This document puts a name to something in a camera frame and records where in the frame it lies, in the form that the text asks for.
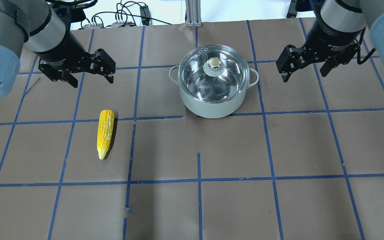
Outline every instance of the cooking pot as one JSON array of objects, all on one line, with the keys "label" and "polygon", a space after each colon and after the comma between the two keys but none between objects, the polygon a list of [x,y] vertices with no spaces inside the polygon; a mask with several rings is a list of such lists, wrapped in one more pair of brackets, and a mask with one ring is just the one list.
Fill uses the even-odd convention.
[{"label": "cooking pot", "polygon": [[[172,71],[179,69],[177,81]],[[257,80],[250,84],[250,71]],[[169,70],[179,86],[185,106],[196,115],[219,118],[233,113],[244,101],[248,88],[259,81],[256,70],[233,48],[224,45],[198,47],[188,53],[180,65]]]}]

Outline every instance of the metal post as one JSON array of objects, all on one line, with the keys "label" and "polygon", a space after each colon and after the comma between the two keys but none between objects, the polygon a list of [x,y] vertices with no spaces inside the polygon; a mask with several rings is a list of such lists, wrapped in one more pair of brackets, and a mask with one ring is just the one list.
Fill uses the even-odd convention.
[{"label": "metal post", "polygon": [[186,0],[186,25],[201,26],[201,0]]}]

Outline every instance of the pot lid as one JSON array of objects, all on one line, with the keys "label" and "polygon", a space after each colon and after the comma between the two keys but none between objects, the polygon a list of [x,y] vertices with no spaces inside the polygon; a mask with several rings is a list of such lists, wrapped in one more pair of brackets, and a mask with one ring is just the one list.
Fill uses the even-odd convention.
[{"label": "pot lid", "polygon": [[188,53],[180,63],[178,79],[196,100],[222,103],[247,88],[249,72],[247,61],[235,49],[215,44]]}]

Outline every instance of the yellow corn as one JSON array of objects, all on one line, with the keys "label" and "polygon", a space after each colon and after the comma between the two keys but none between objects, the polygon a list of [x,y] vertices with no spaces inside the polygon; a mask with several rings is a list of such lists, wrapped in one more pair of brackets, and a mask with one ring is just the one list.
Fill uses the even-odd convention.
[{"label": "yellow corn", "polygon": [[111,144],[113,120],[115,114],[112,110],[103,110],[100,112],[99,129],[97,130],[97,151],[99,158],[104,159]]}]

